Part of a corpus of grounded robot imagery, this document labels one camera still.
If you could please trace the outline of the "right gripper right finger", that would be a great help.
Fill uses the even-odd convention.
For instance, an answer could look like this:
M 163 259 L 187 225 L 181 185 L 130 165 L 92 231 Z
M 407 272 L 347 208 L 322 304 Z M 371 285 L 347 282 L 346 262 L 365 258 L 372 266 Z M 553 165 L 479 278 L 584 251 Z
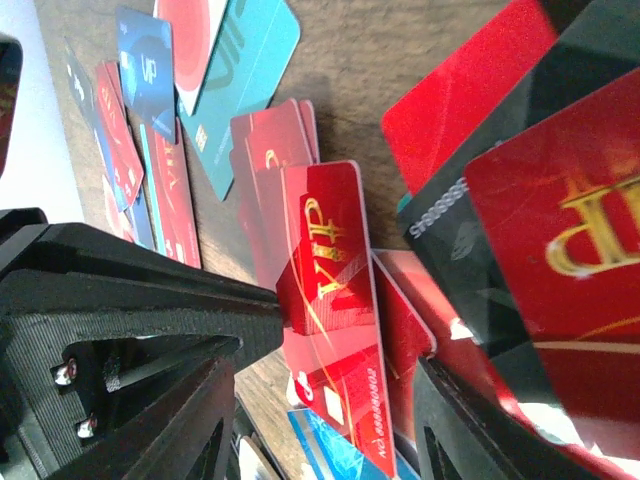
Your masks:
M 413 394 L 423 479 L 596 477 L 435 360 L 417 360 Z

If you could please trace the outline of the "red gold VIP card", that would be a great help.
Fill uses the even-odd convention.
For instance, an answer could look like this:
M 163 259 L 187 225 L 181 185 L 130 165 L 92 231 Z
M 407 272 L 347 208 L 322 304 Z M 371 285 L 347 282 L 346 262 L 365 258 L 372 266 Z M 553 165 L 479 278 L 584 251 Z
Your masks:
M 381 472 L 397 473 L 360 169 L 352 160 L 280 173 L 278 298 L 302 402 Z

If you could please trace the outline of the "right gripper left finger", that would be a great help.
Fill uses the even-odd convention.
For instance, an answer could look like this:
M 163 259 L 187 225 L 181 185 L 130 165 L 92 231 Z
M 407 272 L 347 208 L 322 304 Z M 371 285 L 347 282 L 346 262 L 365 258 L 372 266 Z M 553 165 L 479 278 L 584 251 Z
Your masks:
M 208 360 L 53 479 L 223 479 L 231 452 L 234 368 Z

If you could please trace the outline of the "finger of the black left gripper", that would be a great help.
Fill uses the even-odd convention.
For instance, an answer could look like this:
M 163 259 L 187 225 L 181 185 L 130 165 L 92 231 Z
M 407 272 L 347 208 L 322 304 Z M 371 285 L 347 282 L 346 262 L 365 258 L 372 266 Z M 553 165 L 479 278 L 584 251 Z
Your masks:
M 208 360 L 277 349 L 268 290 L 82 223 L 1 226 L 1 475 L 53 479 Z

